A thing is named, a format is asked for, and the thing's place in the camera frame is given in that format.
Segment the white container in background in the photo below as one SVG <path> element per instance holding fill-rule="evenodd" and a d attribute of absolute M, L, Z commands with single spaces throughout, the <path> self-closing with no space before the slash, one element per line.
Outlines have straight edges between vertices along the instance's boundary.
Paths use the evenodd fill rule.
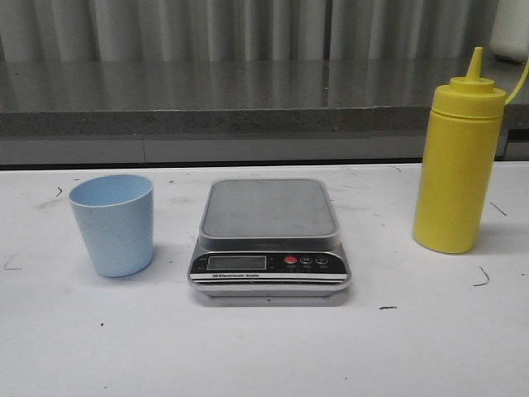
<path fill-rule="evenodd" d="M 528 0 L 498 1 L 489 49 L 500 59 L 527 61 Z"/>

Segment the yellow squeeze bottle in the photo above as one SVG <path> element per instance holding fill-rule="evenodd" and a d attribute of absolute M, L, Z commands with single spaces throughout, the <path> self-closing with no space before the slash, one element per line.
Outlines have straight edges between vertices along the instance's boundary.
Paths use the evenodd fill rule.
<path fill-rule="evenodd" d="M 506 93 L 482 76 L 482 65 L 477 47 L 466 74 L 437 87 L 432 100 L 412 236 L 433 251 L 473 249 L 505 107 L 528 75 Z"/>

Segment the grey stone counter ledge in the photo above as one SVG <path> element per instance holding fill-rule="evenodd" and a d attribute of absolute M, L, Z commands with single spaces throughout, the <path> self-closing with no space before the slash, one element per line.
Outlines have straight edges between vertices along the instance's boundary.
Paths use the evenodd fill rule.
<path fill-rule="evenodd" d="M 6 62 L 1 167 L 405 163 L 461 59 Z"/>

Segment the light blue plastic cup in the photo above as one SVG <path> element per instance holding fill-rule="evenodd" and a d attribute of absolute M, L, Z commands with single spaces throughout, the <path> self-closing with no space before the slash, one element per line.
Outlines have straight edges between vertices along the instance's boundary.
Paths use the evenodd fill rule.
<path fill-rule="evenodd" d="M 154 185 L 139 175 L 109 175 L 69 193 L 83 242 L 99 275 L 120 278 L 145 269 L 154 256 Z"/>

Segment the silver digital kitchen scale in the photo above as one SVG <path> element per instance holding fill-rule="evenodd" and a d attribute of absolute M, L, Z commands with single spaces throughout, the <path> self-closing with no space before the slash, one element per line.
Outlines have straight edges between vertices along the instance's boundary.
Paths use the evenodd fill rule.
<path fill-rule="evenodd" d="M 211 185 L 188 282 L 210 298 L 328 298 L 351 271 L 319 179 L 223 179 Z"/>

